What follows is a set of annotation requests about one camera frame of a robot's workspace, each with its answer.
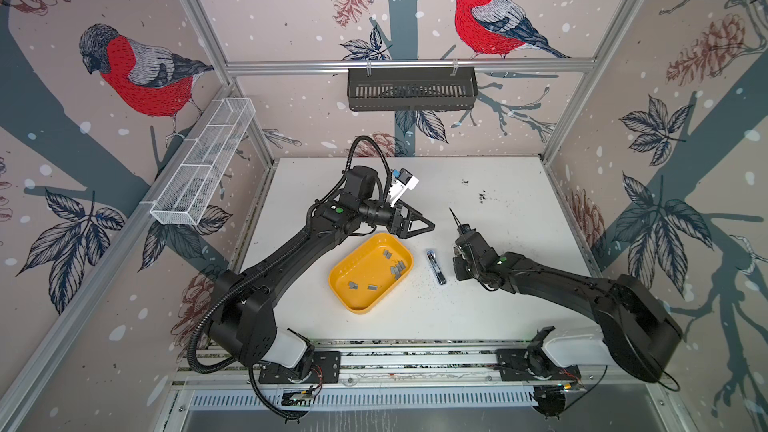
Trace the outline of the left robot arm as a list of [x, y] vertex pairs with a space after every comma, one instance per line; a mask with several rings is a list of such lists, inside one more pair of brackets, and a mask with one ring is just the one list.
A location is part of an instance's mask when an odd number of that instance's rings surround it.
[[403, 201], [417, 178], [407, 169], [376, 170], [347, 162], [339, 181], [307, 209], [302, 228], [284, 245], [241, 273], [226, 271], [214, 283], [211, 305], [186, 346], [192, 371], [211, 374], [239, 363], [275, 364], [295, 380], [307, 378], [314, 347], [301, 334], [279, 330], [274, 308], [290, 286], [323, 255], [361, 225], [383, 227], [400, 239], [431, 232], [435, 225]]

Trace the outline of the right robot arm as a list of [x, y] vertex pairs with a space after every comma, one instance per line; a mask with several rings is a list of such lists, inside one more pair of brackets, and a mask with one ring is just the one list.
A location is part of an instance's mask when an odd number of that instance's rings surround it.
[[658, 383], [682, 340], [682, 330], [636, 278], [594, 278], [542, 265], [513, 252], [502, 255], [467, 223], [456, 223], [454, 271], [486, 290], [533, 296], [597, 324], [613, 362], [632, 377]]

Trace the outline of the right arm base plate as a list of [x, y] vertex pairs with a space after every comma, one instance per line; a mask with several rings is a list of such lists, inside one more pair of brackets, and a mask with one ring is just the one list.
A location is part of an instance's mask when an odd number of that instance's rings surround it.
[[495, 356], [497, 363], [494, 369], [504, 382], [581, 380], [581, 373], [576, 366], [559, 367], [542, 352], [497, 349]]

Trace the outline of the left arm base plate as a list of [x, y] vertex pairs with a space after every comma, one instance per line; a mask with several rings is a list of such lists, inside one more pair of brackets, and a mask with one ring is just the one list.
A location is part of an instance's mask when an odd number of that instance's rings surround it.
[[341, 368], [338, 351], [313, 351], [300, 359], [293, 368], [268, 363], [260, 369], [260, 385], [336, 384]]

